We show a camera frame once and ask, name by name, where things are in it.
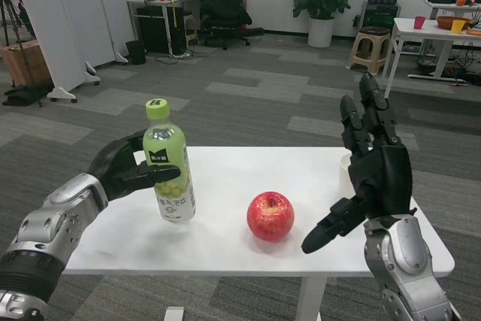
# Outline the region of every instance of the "red apple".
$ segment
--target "red apple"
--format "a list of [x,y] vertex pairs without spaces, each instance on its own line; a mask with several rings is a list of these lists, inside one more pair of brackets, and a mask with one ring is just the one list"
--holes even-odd
[[291,231],[294,208],[280,193],[262,193],[250,203],[247,224],[252,233],[261,240],[278,242]]

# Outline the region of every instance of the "plastic stool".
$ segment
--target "plastic stool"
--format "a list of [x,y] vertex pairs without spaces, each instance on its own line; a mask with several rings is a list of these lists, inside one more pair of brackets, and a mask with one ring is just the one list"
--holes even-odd
[[[192,29],[187,29],[187,22],[188,22],[189,20],[192,21],[192,25],[193,25],[193,28],[192,28]],[[183,26],[184,26],[184,28],[185,28],[185,30],[186,30],[186,45],[187,45],[187,47],[188,47],[190,41],[193,41],[193,40],[197,40],[197,41],[198,41],[197,27],[195,26],[194,15],[192,14],[191,11],[189,11],[189,12],[185,11],[185,12],[184,12],[184,15],[183,15]]]
[[[370,73],[377,74],[379,69],[386,63],[389,39],[391,38],[389,34],[389,29],[378,26],[361,28],[352,47],[348,68],[351,69],[354,64],[361,64],[368,67]],[[387,42],[387,45],[381,54],[385,42]]]

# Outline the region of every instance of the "plastic bottle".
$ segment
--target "plastic bottle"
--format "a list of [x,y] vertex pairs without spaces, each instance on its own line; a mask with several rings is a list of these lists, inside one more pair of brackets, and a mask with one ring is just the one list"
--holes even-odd
[[169,118],[170,108],[165,99],[153,99],[146,104],[150,128],[144,135],[144,152],[148,165],[175,165],[181,175],[175,180],[155,186],[160,214],[172,223],[186,223],[195,215],[195,198],[190,177],[186,138]]

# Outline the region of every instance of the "white cup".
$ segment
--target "white cup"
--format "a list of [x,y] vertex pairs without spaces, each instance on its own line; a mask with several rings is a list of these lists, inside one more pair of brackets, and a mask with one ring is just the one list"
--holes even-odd
[[347,171],[348,167],[351,165],[350,157],[350,154],[346,154],[343,158],[340,159],[339,188],[337,189],[339,199],[352,198],[355,195],[354,187],[352,186],[349,172]]

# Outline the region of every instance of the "bottle label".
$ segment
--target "bottle label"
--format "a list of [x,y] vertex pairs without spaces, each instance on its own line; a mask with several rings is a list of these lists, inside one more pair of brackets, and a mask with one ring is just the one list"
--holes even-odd
[[195,198],[190,177],[187,149],[183,149],[185,168],[175,180],[157,183],[155,190],[162,217],[173,223],[183,223],[195,215]]
[[167,150],[163,149],[159,152],[149,151],[150,161],[154,164],[156,163],[168,163]]

